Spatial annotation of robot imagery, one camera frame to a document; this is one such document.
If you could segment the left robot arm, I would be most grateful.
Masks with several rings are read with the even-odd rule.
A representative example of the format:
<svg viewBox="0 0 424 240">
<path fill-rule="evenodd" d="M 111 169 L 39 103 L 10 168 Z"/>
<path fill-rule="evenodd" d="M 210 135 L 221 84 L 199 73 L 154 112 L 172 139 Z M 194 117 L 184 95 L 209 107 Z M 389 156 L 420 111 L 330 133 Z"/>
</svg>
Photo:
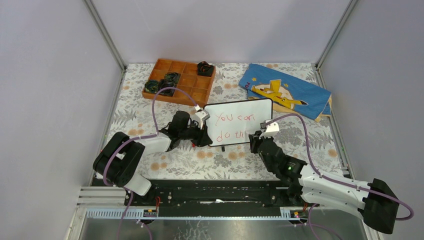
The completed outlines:
<svg viewBox="0 0 424 240">
<path fill-rule="evenodd" d="M 137 168 L 143 156 L 165 153 L 175 149 L 181 141 L 191 141 L 196 147 L 212 144 L 208 136 L 207 119 L 210 114 L 200 109 L 190 115 L 177 111 L 168 125 L 158 133 L 129 137 L 123 132 L 115 133 L 93 162 L 93 170 L 102 176 L 107 186 L 117 186 L 136 194 L 144 206 L 152 204 L 155 192 L 151 182 Z"/>
</svg>

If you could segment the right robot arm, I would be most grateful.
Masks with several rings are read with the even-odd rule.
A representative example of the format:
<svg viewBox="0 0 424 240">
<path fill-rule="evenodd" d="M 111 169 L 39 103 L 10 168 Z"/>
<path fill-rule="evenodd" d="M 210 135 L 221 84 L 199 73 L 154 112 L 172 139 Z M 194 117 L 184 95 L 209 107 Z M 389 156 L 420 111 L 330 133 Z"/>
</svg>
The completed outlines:
<svg viewBox="0 0 424 240">
<path fill-rule="evenodd" d="M 354 180 L 332 173 L 316 173 L 311 164 L 289 156 L 273 137 L 250 134 L 250 151 L 258 154 L 266 169 L 288 187 L 287 201 L 328 206 L 349 213 L 370 228 L 392 234 L 399 209 L 397 197 L 388 184 L 375 178 L 372 182 Z"/>
</svg>

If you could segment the white whiteboard black frame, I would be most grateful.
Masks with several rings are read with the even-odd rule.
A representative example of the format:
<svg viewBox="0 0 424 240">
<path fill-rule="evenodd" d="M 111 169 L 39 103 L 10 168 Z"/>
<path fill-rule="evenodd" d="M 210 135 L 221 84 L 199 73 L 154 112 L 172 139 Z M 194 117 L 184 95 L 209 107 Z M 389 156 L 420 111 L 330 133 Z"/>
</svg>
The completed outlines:
<svg viewBox="0 0 424 240">
<path fill-rule="evenodd" d="M 269 98 L 212 103 L 204 106 L 210 147 L 249 143 L 249 134 L 261 129 L 261 123 L 273 118 Z"/>
</svg>

